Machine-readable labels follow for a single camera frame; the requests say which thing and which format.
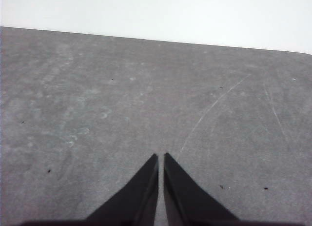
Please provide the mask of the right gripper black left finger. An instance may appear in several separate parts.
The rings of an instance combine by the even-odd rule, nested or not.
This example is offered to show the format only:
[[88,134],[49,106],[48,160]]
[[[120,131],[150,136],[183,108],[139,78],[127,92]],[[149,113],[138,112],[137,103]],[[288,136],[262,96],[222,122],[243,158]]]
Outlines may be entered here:
[[158,200],[158,156],[153,154],[130,181],[86,221],[95,226],[153,226]]

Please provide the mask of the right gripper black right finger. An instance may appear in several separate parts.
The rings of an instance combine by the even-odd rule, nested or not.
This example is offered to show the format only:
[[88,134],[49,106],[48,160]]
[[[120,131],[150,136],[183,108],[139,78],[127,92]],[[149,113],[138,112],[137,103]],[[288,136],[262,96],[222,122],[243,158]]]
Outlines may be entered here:
[[239,226],[242,221],[205,192],[169,154],[164,155],[164,199],[170,226]]

